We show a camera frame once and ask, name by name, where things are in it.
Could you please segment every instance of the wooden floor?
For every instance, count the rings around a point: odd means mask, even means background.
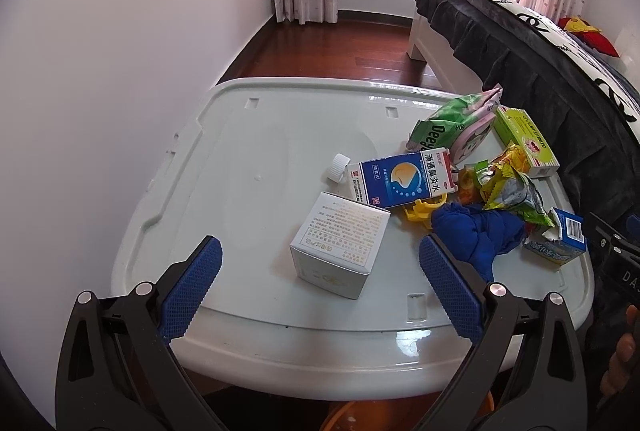
[[[243,77],[294,76],[361,79],[440,88],[431,68],[409,59],[409,28],[340,20],[279,23]]]

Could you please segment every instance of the blue gripper pad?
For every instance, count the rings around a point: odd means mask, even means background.
[[[222,267],[222,246],[212,237],[164,299],[158,331],[169,344],[182,337]]]
[[[431,283],[453,328],[473,344],[482,338],[482,305],[449,258],[430,236],[420,242],[420,267]]]

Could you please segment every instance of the green box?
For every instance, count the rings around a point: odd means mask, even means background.
[[[556,155],[524,110],[499,106],[495,110],[494,128],[505,145],[513,141],[523,148],[531,166],[527,173],[531,178],[551,176],[560,167]]]

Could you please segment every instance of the blue cloth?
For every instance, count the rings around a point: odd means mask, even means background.
[[[525,236],[524,221],[502,209],[444,204],[431,215],[433,232],[453,257],[473,265],[487,283],[494,280],[494,258],[515,249]]]

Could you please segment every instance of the plastic storage box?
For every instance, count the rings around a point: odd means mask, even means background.
[[[470,342],[456,335],[417,263],[424,227],[395,211],[366,286],[345,299],[296,276],[289,244],[336,153],[352,162],[402,153],[415,122],[453,95],[331,79],[247,78],[212,87],[180,132],[127,228],[113,295],[156,281],[213,234],[222,270],[186,335],[181,363],[220,381],[293,397],[399,398],[449,382]],[[503,145],[489,134],[468,162]],[[537,180],[547,208],[571,212],[557,175]],[[564,296],[574,324],[587,317],[587,254],[564,267],[518,248],[498,256],[496,281],[518,296]],[[504,366],[516,358],[515,337]]]

